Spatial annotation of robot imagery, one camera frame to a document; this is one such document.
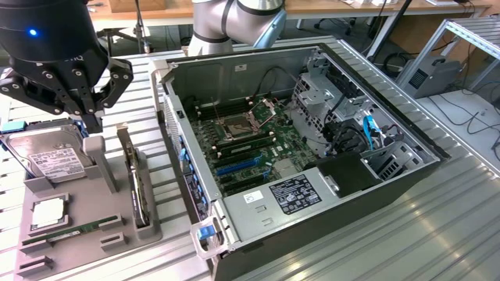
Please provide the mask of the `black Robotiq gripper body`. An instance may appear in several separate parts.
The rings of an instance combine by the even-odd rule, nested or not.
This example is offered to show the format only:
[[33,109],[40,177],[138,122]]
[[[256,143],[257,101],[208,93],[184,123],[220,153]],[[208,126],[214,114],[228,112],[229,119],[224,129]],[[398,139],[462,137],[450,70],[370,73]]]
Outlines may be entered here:
[[44,71],[73,89],[80,87],[73,70],[93,87],[108,66],[86,1],[1,1],[1,46],[14,72],[45,87]]

